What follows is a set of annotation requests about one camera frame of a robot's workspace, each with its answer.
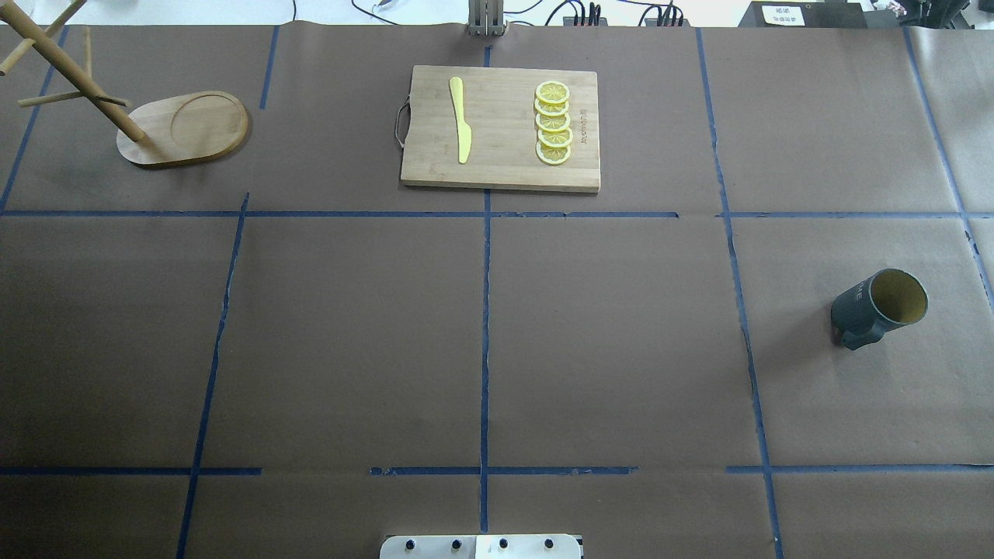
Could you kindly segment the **dark blue mug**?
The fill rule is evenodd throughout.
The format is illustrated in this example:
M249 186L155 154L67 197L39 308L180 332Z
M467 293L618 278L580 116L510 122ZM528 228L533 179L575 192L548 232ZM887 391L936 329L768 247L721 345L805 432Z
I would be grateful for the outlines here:
M885 334L922 321L929 294L901 269L881 269L834 298L830 321L836 342L855 351L881 341Z

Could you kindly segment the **wooden cup storage rack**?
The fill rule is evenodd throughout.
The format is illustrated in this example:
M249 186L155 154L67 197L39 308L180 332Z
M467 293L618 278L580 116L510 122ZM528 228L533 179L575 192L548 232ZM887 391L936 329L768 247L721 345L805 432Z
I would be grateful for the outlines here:
M2 74L9 75L28 52L37 52L73 88L70 92L20 99L18 106L88 100L117 128L115 143L120 155L141 168L209 162L244 143L251 120L244 103L228 92L187 93L155 100L127 113L128 100L110 95L93 78L90 35L84 38L84 64L72 60L54 39L84 6L84 1L71 1L50 25L42 28L17 2L1 4L2 21L21 36L20 43L2 60Z

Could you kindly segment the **lemon slice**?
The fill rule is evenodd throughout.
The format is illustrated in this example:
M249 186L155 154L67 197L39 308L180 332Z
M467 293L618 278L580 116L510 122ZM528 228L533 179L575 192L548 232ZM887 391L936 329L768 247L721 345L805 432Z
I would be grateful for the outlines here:
M537 159L547 165L561 165L566 163L572 156L572 146L550 146L542 141L535 144Z
M569 102L568 100L565 100L563 103L549 103L543 102L543 100L540 99L535 99L533 101L533 109L535 109L538 116L567 116L569 111Z
M537 130L537 141L544 148L569 148L574 141L574 134L571 127L567 127L564 130L543 130L543 128L539 128Z
M560 114L560 116L547 116L547 114L537 113L535 116L537 129L543 132L550 132L550 134L568 130L571 123L572 118L568 113Z
M535 95L536 100L544 103L544 105L560 106L564 105L571 98L571 91L569 91L569 87L564 82L550 79L550 81L541 82L537 85L533 95Z

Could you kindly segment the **yellow plastic knife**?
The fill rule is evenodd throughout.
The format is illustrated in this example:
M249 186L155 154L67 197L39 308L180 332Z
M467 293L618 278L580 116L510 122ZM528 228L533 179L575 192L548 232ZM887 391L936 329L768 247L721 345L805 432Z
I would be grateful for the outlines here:
M465 116L464 82L458 75L450 78L450 97L457 121L457 161L466 164L472 148L472 128Z

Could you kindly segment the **bamboo cutting board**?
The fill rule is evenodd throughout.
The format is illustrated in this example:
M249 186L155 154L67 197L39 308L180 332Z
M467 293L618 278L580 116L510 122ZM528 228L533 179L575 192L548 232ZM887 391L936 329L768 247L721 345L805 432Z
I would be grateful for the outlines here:
M461 77L472 128L468 163L457 161L457 121L450 78ZM564 164L537 159L535 88L564 82L574 134ZM405 186L597 193L601 187L599 75L546 68L415 66L408 94L409 127L402 149Z

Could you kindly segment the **black box with label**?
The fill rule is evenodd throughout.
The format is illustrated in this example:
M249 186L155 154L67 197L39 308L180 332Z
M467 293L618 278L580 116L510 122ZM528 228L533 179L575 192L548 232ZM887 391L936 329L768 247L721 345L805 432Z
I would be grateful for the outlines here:
M859 3L843 1L752 1L739 28L867 29Z

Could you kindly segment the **aluminium frame post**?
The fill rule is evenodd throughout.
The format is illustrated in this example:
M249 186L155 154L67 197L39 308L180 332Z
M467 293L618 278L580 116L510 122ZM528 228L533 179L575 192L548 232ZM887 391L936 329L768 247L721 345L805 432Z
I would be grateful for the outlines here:
M469 0L467 32L470 36L503 36L506 32L503 0Z

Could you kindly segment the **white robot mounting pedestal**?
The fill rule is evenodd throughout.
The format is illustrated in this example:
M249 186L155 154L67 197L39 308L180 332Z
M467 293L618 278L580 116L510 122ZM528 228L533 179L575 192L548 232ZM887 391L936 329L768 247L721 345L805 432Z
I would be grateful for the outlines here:
M394 535L380 558L583 558L582 538L567 533Z

